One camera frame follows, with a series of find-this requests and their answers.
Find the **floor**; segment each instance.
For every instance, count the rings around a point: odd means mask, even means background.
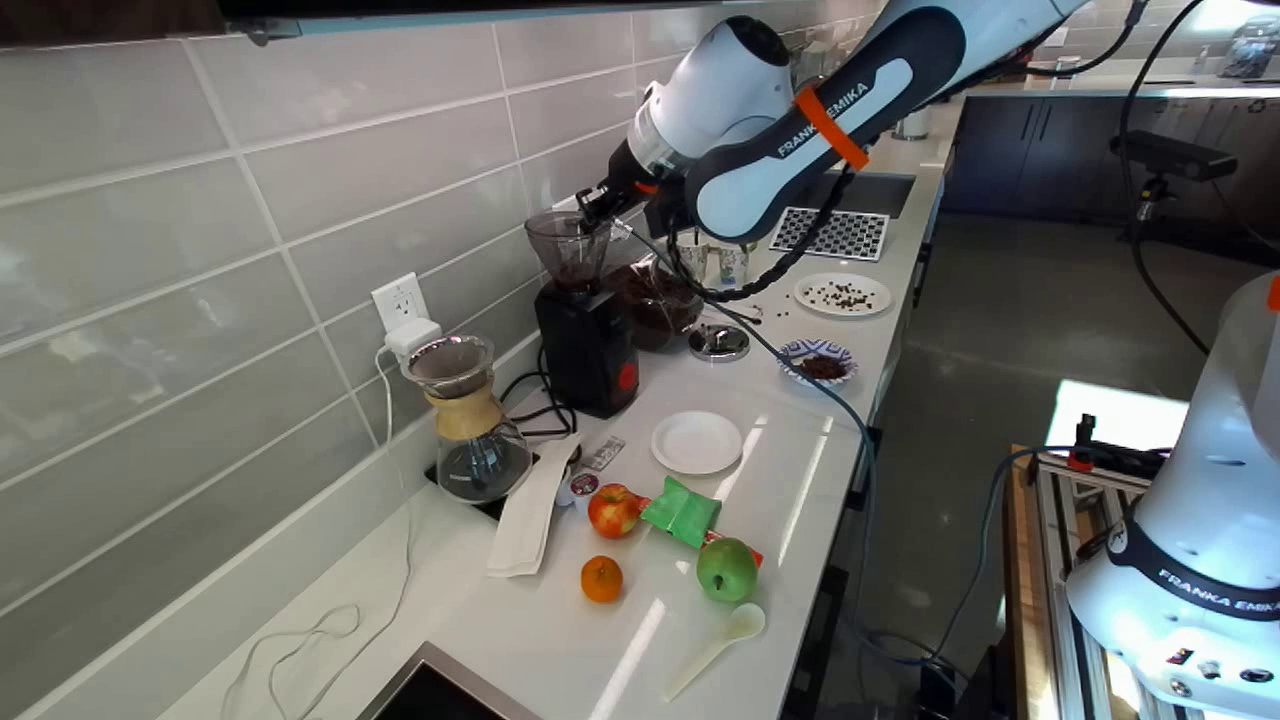
[[[1214,336],[1231,287],[1262,271],[1167,243],[1147,243],[1147,269],[1200,336]],[[1045,439],[1066,378],[1188,396],[1200,351],[1158,309],[1114,227],[944,217],[879,416],[873,508],[837,541],[853,589],[821,717],[916,717],[916,667],[870,654],[863,627],[910,636],[884,636],[898,658],[940,643],[985,547],[994,469],[1008,446]],[[940,654],[973,673],[999,636],[998,611],[999,508],[988,565]]]

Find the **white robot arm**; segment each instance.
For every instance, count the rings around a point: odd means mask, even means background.
[[[1193,709],[1280,717],[1280,271],[1245,284],[1184,434],[1069,604],[1138,679]]]
[[[898,0],[870,41],[818,88],[794,93],[787,51],[770,26],[727,22],[656,86],[584,192],[600,223],[659,197],[671,227],[720,242],[765,236],[787,192],[837,161],[863,166],[900,118],[976,82],[985,67],[1066,26],[1085,0]]]

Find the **cabinet door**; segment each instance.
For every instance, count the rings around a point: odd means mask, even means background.
[[[1028,134],[1028,166],[1019,209],[1058,221],[1119,221],[1134,214],[1125,166],[1114,157],[1119,134],[1116,97],[1050,102],[1040,124]],[[1134,103],[1134,130],[1147,130],[1161,102]]]
[[[944,209],[1013,217],[1013,197],[1025,175],[1028,134],[1035,130],[1035,122],[1040,103],[1034,102],[969,102],[958,134]]]

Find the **small orange fruit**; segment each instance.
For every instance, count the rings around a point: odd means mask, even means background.
[[[624,570],[614,558],[584,559],[582,584],[595,604],[615,604],[628,592]]]

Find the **white cable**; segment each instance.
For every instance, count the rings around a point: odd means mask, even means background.
[[[389,380],[389,371],[383,371],[383,358],[389,358],[389,350],[379,350],[379,351],[371,358],[371,370],[379,371],[379,386],[383,386],[383,414],[389,414],[383,446],[389,446],[389,439],[397,435],[397,405],[391,405],[397,396],[391,396],[391,380]],[[404,479],[404,490],[410,490],[410,500],[404,500],[404,576],[402,576],[402,589],[397,589],[391,616],[321,683],[321,694],[310,700],[310,709],[303,709],[302,717],[313,717],[313,714],[321,709],[321,700],[331,694],[331,683],[337,683],[337,679],[369,654],[369,643],[376,643],[376,640],[397,624],[397,616],[404,611],[404,601],[410,601],[410,589],[413,589],[413,570],[415,570],[415,559],[413,559],[413,547],[415,547],[413,493],[415,493],[415,490],[413,490],[410,479]],[[267,700],[271,700],[276,717],[289,720],[289,709],[284,709],[284,700],[281,700],[281,694],[276,694],[276,673],[281,673],[284,666],[294,666],[296,658],[313,654],[317,640],[347,640],[347,636],[355,636],[360,627],[365,627],[365,607],[360,607],[360,604],[337,604],[337,607],[328,607],[313,627],[289,627],[289,631],[255,636],[254,647],[244,654],[244,666],[242,666],[235,679],[224,688],[222,717],[232,720],[232,717],[242,714],[242,709],[235,709],[235,703],[242,703],[242,688],[244,688],[244,679],[248,679],[260,647],[264,647],[267,640],[294,636],[294,640],[302,640],[302,643],[289,647],[284,658],[276,658],[271,667],[267,667]]]
[[[391,396],[391,378],[389,378],[389,370],[383,370],[383,358],[391,358],[389,343],[371,351],[371,370],[376,370],[376,378],[383,380],[383,414],[389,414],[383,446],[391,446],[391,435],[397,435],[397,396]]]
[[[328,627],[342,611],[353,611],[353,624],[347,624],[347,627]],[[248,679],[248,673],[254,673],[255,654],[260,654],[267,640],[284,640],[284,636],[296,636],[296,640],[303,640],[303,643],[313,643],[313,640],[345,640],[345,636],[360,631],[360,624],[365,624],[365,607],[360,607],[360,604],[342,604],[342,607],[328,607],[313,627],[284,627],[284,631],[267,631],[267,636],[254,640],[254,647],[244,654],[244,666],[242,666],[235,679],[224,688],[222,717],[232,720],[232,717],[242,714],[242,709],[235,709],[235,703],[242,703],[242,688],[244,688],[244,679]]]

